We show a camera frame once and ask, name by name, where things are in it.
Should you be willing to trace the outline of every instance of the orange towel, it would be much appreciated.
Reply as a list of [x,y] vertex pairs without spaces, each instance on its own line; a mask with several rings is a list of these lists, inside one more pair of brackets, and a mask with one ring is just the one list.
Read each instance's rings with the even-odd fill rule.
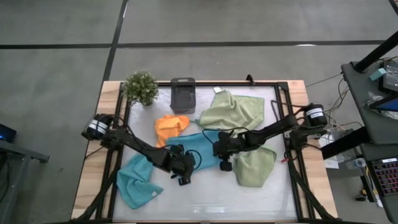
[[155,122],[156,147],[165,146],[165,141],[168,138],[179,136],[188,125],[189,118],[187,116],[166,115],[157,119]]

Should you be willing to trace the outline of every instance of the light green towel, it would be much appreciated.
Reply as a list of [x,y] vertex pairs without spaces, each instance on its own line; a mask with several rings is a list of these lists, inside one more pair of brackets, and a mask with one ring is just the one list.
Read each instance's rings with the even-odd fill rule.
[[[253,130],[264,120],[264,99],[250,96],[233,96],[228,91],[216,93],[207,110],[203,111],[198,124],[209,129],[245,127]],[[234,133],[246,131],[237,129]]]
[[267,147],[241,152],[234,158],[234,167],[238,184],[243,187],[262,187],[274,168],[276,153]]

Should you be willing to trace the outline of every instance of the concrete floor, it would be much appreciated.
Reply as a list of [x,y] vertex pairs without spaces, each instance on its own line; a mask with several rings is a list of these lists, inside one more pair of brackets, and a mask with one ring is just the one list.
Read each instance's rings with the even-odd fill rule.
[[[121,3],[1,0],[0,45],[111,43]],[[397,29],[387,0],[130,0],[119,42],[381,40]],[[148,69],[159,80],[242,80],[250,73],[255,79],[311,84],[340,73],[342,63],[360,60],[375,47],[118,49],[109,79]],[[48,164],[31,163],[12,223],[69,219],[87,145],[80,133],[95,111],[108,54],[108,49],[0,50],[0,123],[18,130],[19,145],[51,155]],[[308,87],[310,101],[329,108],[339,80]],[[335,119],[361,122],[351,96]],[[383,209],[353,200],[361,188],[358,178],[330,182],[340,218],[388,223]]]

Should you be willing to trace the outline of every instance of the cloth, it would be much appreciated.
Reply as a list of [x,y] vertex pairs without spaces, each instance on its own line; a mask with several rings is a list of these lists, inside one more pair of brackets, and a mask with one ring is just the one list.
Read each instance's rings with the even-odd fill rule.
[[156,147],[165,146],[165,141],[169,137],[179,136],[188,125],[189,118],[187,116],[166,115],[157,119],[155,122],[155,131],[158,137]]
[[116,185],[130,208],[137,209],[162,193],[162,187],[149,183],[153,169],[145,156],[137,154],[118,171]]
[[274,168],[276,153],[260,146],[249,152],[242,152],[234,158],[233,170],[238,184],[243,187],[262,187]]
[[[218,140],[219,131],[205,131],[206,136],[215,142]],[[219,164],[221,159],[213,156],[213,144],[207,140],[203,133],[190,134],[188,136],[179,136],[174,138],[169,138],[166,142],[167,144],[183,145],[185,152],[188,150],[195,150],[196,152],[191,152],[195,158],[195,170],[205,169],[207,167]]]
[[[198,124],[208,129],[256,128],[264,120],[264,99],[251,96],[233,96],[228,91],[216,93],[207,110],[203,111]],[[236,129],[234,133],[246,131]]]

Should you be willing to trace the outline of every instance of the black container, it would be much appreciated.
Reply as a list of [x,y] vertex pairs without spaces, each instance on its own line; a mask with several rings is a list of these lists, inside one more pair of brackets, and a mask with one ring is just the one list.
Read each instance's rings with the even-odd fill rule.
[[193,114],[197,105],[194,78],[173,78],[172,102],[170,107],[175,114]]

